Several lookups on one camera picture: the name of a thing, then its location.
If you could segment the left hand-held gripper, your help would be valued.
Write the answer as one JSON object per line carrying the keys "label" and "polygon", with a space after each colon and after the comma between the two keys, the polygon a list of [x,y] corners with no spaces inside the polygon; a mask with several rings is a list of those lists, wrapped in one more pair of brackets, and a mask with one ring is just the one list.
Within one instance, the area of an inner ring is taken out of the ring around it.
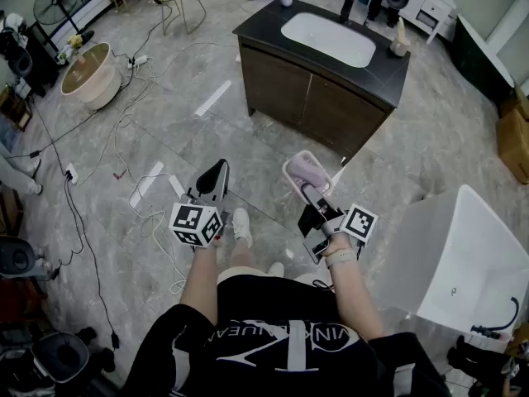
{"label": "left hand-held gripper", "polygon": [[184,245],[206,248],[219,239],[226,226],[228,212],[222,208],[227,194],[230,166],[220,159],[202,173],[196,182],[200,195],[192,196],[190,189],[174,187],[179,201],[174,203],[169,230]]}

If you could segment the person's right hand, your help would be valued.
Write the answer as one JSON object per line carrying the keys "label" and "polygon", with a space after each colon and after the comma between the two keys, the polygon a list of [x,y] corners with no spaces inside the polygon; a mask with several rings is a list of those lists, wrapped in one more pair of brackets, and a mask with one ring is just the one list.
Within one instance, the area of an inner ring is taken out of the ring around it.
{"label": "person's right hand", "polygon": [[338,251],[351,250],[350,235],[345,232],[331,234],[328,238],[329,244],[322,253],[325,257],[331,256]]}

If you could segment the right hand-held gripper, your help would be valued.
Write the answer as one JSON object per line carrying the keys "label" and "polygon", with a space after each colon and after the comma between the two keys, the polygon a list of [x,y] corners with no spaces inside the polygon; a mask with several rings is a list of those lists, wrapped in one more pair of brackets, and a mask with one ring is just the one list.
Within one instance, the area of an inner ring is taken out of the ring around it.
{"label": "right hand-held gripper", "polygon": [[345,232],[357,241],[359,248],[369,241],[377,215],[355,203],[343,211],[311,184],[304,184],[301,191],[308,205],[298,220],[298,228],[304,238],[303,245],[315,264],[328,247],[331,234]]}

